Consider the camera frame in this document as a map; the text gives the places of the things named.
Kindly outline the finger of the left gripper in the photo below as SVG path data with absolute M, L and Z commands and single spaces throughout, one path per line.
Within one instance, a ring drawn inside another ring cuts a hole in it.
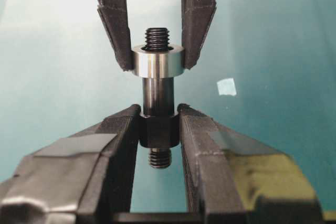
M 98 13 L 124 71 L 132 70 L 131 38 L 128 26 L 127 0 L 98 0 Z
M 216 0 L 181 0 L 182 46 L 185 49 L 184 67 L 197 64 L 206 35 L 216 12 Z

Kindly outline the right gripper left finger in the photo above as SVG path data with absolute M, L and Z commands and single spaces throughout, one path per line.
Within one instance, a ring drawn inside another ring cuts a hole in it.
M 26 155 L 1 183 L 1 223 L 110 223 L 131 207 L 140 106 Z

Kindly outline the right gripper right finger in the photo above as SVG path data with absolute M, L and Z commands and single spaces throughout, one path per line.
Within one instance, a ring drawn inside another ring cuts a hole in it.
M 287 154 L 178 106 L 187 205 L 206 223 L 324 223 L 315 190 Z

